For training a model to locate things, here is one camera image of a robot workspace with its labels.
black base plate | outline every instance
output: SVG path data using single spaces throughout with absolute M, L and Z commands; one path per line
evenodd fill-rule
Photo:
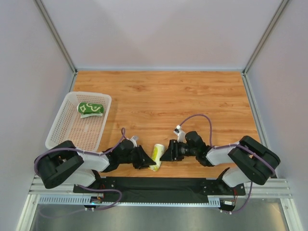
M 208 195 L 234 195 L 234 190 L 220 191 L 221 181 L 205 178 L 153 178 L 153 177 L 106 177 L 96 180 L 89 188 L 118 189 L 123 196 L 121 202 L 130 203 L 207 203 Z M 238 185 L 237 195 L 245 195 Z M 75 193 L 90 193 L 74 186 Z M 105 193 L 104 201 L 114 202 L 117 193 Z

wooden table surface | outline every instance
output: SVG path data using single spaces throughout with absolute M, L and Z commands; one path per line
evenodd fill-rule
M 174 71 L 80 71 L 74 91 L 108 94 L 111 108 L 98 151 L 114 146 L 126 128 L 128 138 L 139 136 L 151 156 L 156 143 L 166 148 L 176 125 L 197 113 L 208 115 L 213 124 L 213 144 L 225 145 L 249 135 L 259 140 L 240 72 Z M 209 123 L 194 117 L 182 127 L 196 130 L 209 142 Z M 162 162 L 160 169 L 137 170 L 122 164 L 102 176 L 215 178 L 234 164 L 204 167 L 194 157 Z

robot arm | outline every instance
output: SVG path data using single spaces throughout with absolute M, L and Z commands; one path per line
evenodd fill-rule
M 196 131 L 185 133 L 177 126 L 174 133 L 178 139 L 170 140 L 161 161 L 180 161 L 184 156 L 195 156 L 201 165 L 207 167 L 235 163 L 237 167 L 226 169 L 222 175 L 223 182 L 231 188 L 250 181 L 265 184 L 280 163 L 275 153 L 249 136 L 233 144 L 211 147 Z
M 110 153 L 84 154 L 71 141 L 64 141 L 51 152 L 42 157 L 37 164 L 38 174 L 45 188 L 51 189 L 62 183 L 90 186 L 100 178 L 98 172 L 110 172 L 120 164 L 132 163 L 134 168 L 142 169 L 155 165 L 145 153 L 141 145 L 137 145 L 138 137 L 123 140 Z M 70 149 L 56 151 L 59 148 Z

white wall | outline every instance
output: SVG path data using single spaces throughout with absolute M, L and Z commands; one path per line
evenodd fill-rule
M 293 0 L 248 73 L 270 147 L 308 230 L 308 1 Z
M 17 225 L 72 73 L 32 0 L 0 1 L 0 230 Z
M 281 0 L 44 0 L 79 69 L 243 69 Z

white basket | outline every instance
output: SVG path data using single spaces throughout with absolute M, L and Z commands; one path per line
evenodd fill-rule
M 104 107 L 103 116 L 80 118 L 77 106 L 81 102 L 102 104 Z M 110 105 L 111 97 L 109 95 L 82 91 L 68 93 L 49 131 L 45 142 L 46 148 L 51 149 L 63 141 L 70 140 L 78 148 L 96 152 L 102 138 Z

